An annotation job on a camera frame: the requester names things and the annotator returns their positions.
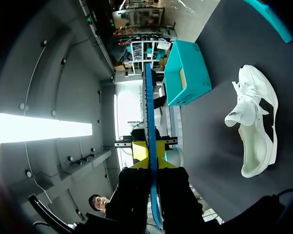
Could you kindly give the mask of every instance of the yellow bracket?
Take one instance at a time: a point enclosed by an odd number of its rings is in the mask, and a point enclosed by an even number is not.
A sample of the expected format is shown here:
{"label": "yellow bracket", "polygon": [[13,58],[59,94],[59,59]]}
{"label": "yellow bracket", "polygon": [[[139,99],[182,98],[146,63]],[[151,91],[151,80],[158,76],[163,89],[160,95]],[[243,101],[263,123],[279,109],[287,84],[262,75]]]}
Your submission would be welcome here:
{"label": "yellow bracket", "polygon": [[[143,159],[142,161],[136,163],[133,165],[131,168],[143,168],[147,169],[148,168],[148,157]],[[165,161],[162,158],[158,158],[158,169],[164,169],[164,168],[177,168],[175,165],[172,165],[171,163]]]}
{"label": "yellow bracket", "polygon": [[[134,141],[132,143],[133,158],[142,161],[148,157],[147,143],[145,141]],[[156,156],[162,158],[165,156],[165,141],[156,141]]]}

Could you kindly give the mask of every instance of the white sneaker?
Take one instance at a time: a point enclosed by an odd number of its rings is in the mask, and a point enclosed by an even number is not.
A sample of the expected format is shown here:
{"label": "white sneaker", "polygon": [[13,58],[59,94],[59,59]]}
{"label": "white sneaker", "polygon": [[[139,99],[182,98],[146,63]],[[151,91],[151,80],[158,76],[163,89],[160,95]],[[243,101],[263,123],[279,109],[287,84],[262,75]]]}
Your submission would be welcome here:
{"label": "white sneaker", "polygon": [[267,78],[251,65],[239,71],[239,83],[233,82],[237,105],[226,116],[225,124],[240,123],[239,134],[244,146],[242,176],[250,178],[275,163],[277,136],[275,116],[278,99]]}

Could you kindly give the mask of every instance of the dark gray table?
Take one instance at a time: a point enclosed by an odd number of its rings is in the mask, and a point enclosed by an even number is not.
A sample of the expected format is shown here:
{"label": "dark gray table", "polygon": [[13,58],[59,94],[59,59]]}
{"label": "dark gray table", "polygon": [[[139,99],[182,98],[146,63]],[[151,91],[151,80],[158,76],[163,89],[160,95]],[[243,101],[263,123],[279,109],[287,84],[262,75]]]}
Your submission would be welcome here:
{"label": "dark gray table", "polygon": [[[293,187],[293,42],[242,0],[222,0],[197,43],[213,90],[181,108],[185,168],[190,182],[224,220],[243,212],[264,195]],[[276,163],[259,176],[241,176],[243,144],[238,126],[225,116],[236,105],[231,81],[252,64],[270,80],[279,100]],[[291,195],[282,197],[287,203]]]}

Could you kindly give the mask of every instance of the shoelace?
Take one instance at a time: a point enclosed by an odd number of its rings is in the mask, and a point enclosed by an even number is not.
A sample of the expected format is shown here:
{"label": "shoelace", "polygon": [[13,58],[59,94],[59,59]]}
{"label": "shoelace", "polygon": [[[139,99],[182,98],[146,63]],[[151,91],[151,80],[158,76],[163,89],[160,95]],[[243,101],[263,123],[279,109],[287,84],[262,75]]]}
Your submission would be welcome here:
{"label": "shoelace", "polygon": [[257,110],[260,110],[259,104],[255,101],[253,97],[261,97],[260,95],[256,94],[255,86],[251,86],[245,83],[236,83],[235,81],[232,82],[233,87],[238,95],[238,100],[244,98],[245,100],[249,100],[255,103]]}

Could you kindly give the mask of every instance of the shoe sole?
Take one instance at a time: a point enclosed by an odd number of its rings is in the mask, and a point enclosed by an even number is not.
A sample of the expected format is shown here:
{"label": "shoe sole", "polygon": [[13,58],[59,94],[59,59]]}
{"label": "shoe sole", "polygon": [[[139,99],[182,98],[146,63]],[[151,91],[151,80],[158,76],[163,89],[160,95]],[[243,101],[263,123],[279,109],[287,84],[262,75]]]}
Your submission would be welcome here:
{"label": "shoe sole", "polygon": [[258,79],[260,79],[262,82],[264,82],[267,86],[268,89],[268,96],[271,97],[271,101],[273,103],[270,103],[273,106],[273,144],[272,144],[272,154],[271,157],[269,159],[269,162],[267,164],[266,167],[268,167],[268,165],[274,164],[276,161],[276,157],[277,157],[277,146],[278,146],[278,138],[277,138],[277,134],[276,134],[276,130],[275,130],[275,117],[277,114],[277,110],[278,110],[278,98],[277,95],[272,87],[272,85],[270,84],[269,80],[264,76],[264,74],[259,71],[256,67],[248,65],[250,68],[250,72],[254,72],[256,74],[256,77]]}

